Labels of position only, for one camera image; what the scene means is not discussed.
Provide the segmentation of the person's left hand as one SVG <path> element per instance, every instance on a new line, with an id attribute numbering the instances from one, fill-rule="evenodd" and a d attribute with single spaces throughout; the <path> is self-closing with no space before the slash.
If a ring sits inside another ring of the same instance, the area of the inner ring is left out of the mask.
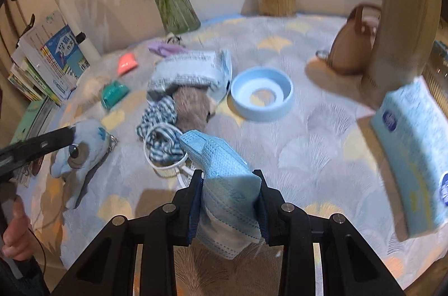
<path id="1" fill-rule="evenodd" d="M 24 202 L 17 196 L 13 206 L 13 218 L 3 235 L 4 256 L 17 261 L 30 260 L 34 254 L 33 236 L 30 233 L 30 219 L 25 213 Z"/>

